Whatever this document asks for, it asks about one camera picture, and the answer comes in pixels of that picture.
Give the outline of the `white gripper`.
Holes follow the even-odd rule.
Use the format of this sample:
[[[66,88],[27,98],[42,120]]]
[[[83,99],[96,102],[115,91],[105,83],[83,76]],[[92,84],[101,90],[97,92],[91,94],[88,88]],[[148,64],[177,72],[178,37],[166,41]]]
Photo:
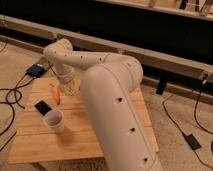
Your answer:
[[[74,79],[75,76],[75,69],[73,67],[69,67],[66,65],[62,65],[57,69],[57,74],[58,74],[58,79],[62,83],[62,92],[69,96],[69,83]],[[80,92],[80,85],[81,85],[81,80],[78,79],[76,81],[76,92]]]

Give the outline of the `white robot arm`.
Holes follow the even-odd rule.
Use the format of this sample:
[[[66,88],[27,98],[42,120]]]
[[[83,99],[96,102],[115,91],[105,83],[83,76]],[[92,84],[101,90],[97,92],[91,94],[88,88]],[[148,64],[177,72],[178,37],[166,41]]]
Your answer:
[[[43,55],[84,70],[81,98],[111,171],[163,171],[130,97],[143,78],[136,58],[74,51],[67,39],[46,46]]]

